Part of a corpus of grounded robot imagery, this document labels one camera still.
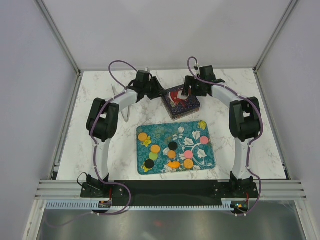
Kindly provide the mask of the gold tin lid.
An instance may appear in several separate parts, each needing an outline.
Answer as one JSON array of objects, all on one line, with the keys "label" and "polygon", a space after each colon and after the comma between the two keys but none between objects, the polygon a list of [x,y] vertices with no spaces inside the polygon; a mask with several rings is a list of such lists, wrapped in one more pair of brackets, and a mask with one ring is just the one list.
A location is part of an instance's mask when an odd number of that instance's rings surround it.
[{"label": "gold tin lid", "polygon": [[166,90],[166,93],[161,96],[161,100],[165,106],[183,106],[185,108],[201,107],[198,98],[191,95],[191,88],[189,88],[189,96],[182,95],[184,85],[178,85]]}]

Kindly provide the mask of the square cookie tin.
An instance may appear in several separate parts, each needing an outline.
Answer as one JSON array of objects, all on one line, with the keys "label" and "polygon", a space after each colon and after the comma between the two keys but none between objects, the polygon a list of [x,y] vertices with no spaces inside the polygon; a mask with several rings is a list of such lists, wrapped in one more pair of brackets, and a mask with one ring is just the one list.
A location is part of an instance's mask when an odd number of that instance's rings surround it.
[{"label": "square cookie tin", "polygon": [[172,121],[176,121],[178,119],[197,113],[200,110],[200,107],[190,108],[190,107],[183,107],[182,105],[178,105],[175,107],[165,106],[165,109],[167,110],[167,113],[170,119]]}]

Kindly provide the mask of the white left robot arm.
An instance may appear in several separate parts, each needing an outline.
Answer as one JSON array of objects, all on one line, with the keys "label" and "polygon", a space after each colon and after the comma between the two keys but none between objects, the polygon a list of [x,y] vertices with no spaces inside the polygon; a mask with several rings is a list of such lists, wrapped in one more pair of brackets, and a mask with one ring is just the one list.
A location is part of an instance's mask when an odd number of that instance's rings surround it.
[{"label": "white left robot arm", "polygon": [[112,138],[117,132],[119,113],[138,103],[144,97],[150,100],[161,97],[165,90],[156,76],[138,70],[136,77],[122,92],[109,100],[94,99],[86,122],[86,129],[92,140],[92,161],[90,173],[82,184],[82,198],[104,198],[112,185],[125,187],[109,181],[108,157]]}]

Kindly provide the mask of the dotted orange biscuit far left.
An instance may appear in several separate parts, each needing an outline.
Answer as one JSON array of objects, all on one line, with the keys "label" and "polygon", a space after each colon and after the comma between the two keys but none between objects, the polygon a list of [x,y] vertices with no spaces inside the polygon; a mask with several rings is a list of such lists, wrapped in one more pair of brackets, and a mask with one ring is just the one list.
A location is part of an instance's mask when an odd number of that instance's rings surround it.
[{"label": "dotted orange biscuit far left", "polygon": [[145,132],[141,132],[138,135],[138,140],[141,141],[141,142],[144,142],[145,140],[147,140],[147,138],[148,138],[148,135]]}]

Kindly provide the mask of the black sandwich cookie upper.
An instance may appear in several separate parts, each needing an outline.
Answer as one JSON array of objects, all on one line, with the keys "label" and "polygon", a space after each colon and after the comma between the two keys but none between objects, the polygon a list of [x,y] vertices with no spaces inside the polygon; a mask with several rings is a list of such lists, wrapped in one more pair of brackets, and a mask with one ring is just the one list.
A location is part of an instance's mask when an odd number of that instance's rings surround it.
[{"label": "black sandwich cookie upper", "polygon": [[171,142],[168,144],[168,148],[169,148],[170,150],[176,151],[177,148],[178,148],[178,144],[177,144],[176,142],[174,142],[174,141],[171,141]]}]

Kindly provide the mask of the teal floral serving tray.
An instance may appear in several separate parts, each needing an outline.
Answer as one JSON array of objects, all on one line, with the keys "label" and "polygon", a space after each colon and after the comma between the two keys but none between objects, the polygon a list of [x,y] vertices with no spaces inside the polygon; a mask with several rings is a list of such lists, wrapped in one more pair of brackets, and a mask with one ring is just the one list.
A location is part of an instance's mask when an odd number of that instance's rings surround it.
[{"label": "teal floral serving tray", "polygon": [[213,144],[204,120],[141,125],[136,129],[137,172],[157,175],[213,169]]}]

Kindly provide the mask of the dotted orange biscuit centre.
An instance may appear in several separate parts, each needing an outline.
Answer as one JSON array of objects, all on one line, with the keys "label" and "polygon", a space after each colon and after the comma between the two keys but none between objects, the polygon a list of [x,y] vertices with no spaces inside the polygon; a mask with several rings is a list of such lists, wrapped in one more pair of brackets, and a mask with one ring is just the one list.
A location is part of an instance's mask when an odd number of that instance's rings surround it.
[{"label": "dotted orange biscuit centre", "polygon": [[154,154],[158,154],[161,151],[161,148],[159,145],[154,144],[151,146],[150,151]]}]

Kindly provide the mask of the pink sandwich cookie upper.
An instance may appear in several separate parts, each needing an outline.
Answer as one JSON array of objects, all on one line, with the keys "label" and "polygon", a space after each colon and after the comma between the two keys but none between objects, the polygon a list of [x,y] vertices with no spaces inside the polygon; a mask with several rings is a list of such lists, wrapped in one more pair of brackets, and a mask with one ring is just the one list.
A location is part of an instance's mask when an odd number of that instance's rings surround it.
[{"label": "pink sandwich cookie upper", "polygon": [[199,141],[201,144],[206,145],[209,143],[209,138],[207,136],[201,136]]}]

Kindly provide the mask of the pink sandwich cookie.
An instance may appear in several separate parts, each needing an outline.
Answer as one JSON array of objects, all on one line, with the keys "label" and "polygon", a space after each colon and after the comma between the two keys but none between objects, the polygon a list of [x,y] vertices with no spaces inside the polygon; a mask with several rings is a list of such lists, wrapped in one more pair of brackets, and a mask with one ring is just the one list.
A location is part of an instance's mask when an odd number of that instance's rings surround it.
[{"label": "pink sandwich cookie", "polygon": [[184,157],[186,159],[192,159],[193,158],[193,152],[191,150],[187,150],[184,152]]},{"label": "pink sandwich cookie", "polygon": [[209,143],[209,138],[207,136],[201,136],[199,141],[201,144],[206,145]]}]

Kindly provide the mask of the plain orange cookie middle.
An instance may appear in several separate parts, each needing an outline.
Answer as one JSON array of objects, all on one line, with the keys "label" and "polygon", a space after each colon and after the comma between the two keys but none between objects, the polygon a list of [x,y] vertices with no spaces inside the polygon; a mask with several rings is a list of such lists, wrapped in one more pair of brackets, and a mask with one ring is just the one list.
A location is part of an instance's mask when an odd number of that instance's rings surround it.
[{"label": "plain orange cookie middle", "polygon": [[167,157],[169,159],[175,159],[176,158],[176,152],[174,150],[169,150],[167,153]]}]

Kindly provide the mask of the green sandwich cookie lower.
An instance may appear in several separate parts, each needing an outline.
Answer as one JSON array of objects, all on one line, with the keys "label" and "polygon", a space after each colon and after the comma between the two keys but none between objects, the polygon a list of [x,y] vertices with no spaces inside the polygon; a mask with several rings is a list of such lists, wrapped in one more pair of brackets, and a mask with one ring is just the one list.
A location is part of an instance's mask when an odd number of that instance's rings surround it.
[{"label": "green sandwich cookie lower", "polygon": [[149,157],[150,160],[155,161],[155,160],[158,159],[158,154],[154,153],[154,152],[151,152],[148,157]]}]

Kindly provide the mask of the pink sandwich cookie lower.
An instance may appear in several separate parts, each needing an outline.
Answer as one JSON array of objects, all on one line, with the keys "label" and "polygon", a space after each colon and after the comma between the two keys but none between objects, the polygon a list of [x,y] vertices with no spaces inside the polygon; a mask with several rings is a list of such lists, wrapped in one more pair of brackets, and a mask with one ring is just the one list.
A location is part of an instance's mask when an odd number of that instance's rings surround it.
[{"label": "pink sandwich cookie lower", "polygon": [[193,152],[191,150],[187,150],[184,152],[184,157],[186,159],[192,159],[193,158]]}]

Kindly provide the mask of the black sandwich cookie lower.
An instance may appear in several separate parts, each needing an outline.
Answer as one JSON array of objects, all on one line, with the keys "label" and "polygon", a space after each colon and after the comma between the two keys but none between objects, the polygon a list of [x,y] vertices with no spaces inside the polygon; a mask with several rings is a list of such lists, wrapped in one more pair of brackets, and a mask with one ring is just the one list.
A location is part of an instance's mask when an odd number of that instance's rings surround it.
[{"label": "black sandwich cookie lower", "polygon": [[152,160],[152,159],[147,159],[145,162],[144,162],[144,166],[147,168],[147,169],[152,169],[155,165],[155,162]]}]

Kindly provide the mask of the dotted orange sandwich biscuit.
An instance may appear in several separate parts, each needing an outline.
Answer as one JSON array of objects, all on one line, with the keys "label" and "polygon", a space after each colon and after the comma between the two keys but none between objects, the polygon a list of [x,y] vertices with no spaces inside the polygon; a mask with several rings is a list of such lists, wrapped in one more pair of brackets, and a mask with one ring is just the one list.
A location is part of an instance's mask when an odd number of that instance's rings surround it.
[{"label": "dotted orange sandwich biscuit", "polygon": [[186,159],[184,162],[183,162],[183,166],[186,168],[186,169],[192,169],[194,167],[194,162],[191,160],[191,159]]}]

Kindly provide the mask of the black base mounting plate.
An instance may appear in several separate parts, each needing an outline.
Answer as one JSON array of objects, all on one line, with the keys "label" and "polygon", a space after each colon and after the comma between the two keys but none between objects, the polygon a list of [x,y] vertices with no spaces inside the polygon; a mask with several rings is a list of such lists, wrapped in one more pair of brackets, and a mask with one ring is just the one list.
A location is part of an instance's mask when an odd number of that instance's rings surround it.
[{"label": "black base mounting plate", "polygon": [[252,192],[243,196],[232,196],[227,193],[225,187],[227,181],[218,180],[125,180],[114,181],[122,184],[112,185],[109,193],[105,197],[110,197],[119,205],[169,205],[186,206],[188,204],[217,204],[222,199],[250,199],[258,197]]}]

